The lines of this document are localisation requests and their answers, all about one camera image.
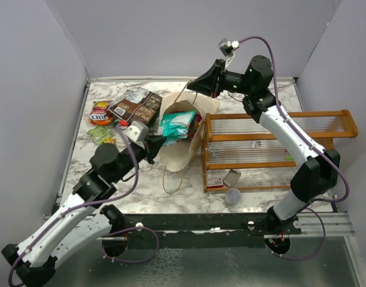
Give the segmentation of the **teal foil snack packet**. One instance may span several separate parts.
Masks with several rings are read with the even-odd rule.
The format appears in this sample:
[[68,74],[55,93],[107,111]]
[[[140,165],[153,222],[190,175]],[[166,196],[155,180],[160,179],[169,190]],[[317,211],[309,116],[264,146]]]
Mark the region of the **teal foil snack packet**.
[[186,139],[190,124],[193,122],[196,114],[196,111],[164,114],[157,130],[158,135],[166,138],[163,146],[173,145],[181,139]]

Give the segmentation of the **dark brown snack bag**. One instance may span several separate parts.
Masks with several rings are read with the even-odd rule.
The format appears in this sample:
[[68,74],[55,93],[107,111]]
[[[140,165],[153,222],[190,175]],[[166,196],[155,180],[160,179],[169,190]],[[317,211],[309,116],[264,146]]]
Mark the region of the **dark brown snack bag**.
[[117,97],[109,107],[110,113],[119,120],[139,121],[152,126],[159,115],[162,97],[144,88],[127,90]]

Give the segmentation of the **dark green snack bag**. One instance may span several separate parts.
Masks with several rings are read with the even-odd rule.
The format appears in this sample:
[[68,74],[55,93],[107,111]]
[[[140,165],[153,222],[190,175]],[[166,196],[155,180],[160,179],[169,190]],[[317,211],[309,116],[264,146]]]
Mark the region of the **dark green snack bag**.
[[139,121],[144,123],[149,129],[153,127],[155,122],[158,119],[160,110],[159,109],[151,109],[140,107],[137,108],[135,112],[128,113],[127,111],[121,115],[114,114],[114,123],[113,127],[116,128],[116,125],[121,122],[122,125],[127,126],[131,124],[133,121]]

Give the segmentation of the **yellow orange snack packet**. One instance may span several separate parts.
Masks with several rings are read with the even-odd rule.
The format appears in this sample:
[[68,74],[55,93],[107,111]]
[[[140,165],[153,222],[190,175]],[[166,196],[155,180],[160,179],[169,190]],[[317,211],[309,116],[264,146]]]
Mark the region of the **yellow orange snack packet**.
[[103,143],[105,144],[116,144],[117,140],[115,138],[106,138],[103,139]]

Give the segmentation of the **light green snack packet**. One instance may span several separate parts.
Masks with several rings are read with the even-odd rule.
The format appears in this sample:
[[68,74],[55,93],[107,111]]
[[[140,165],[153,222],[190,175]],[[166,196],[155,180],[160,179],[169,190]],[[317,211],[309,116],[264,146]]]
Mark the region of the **light green snack packet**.
[[88,134],[91,136],[96,145],[102,144],[104,139],[108,139],[113,136],[112,132],[105,126],[96,126],[95,128],[89,130]]

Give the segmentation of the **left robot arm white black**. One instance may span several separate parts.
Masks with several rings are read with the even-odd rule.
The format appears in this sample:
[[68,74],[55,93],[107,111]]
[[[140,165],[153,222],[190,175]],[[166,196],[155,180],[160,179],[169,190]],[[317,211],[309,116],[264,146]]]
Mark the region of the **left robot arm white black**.
[[112,143],[97,147],[85,173],[66,201],[33,235],[18,245],[8,244],[1,251],[24,286],[44,286],[69,257],[89,242],[123,231],[122,213],[109,204],[116,192],[114,184],[139,163],[153,163],[165,142],[162,136],[148,136],[144,145],[127,143],[119,151]]

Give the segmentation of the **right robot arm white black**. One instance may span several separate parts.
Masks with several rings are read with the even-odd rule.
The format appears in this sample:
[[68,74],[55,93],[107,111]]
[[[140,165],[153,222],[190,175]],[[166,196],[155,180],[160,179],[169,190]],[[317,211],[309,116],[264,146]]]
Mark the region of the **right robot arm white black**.
[[299,211],[336,185],[340,154],[334,149],[326,150],[292,120],[269,90],[273,77],[271,60],[262,55],[251,59],[244,74],[228,71],[225,60],[217,59],[187,88],[212,98],[222,91],[242,94],[245,112],[273,134],[293,157],[298,170],[291,179],[290,191],[267,211],[267,229],[279,234]]

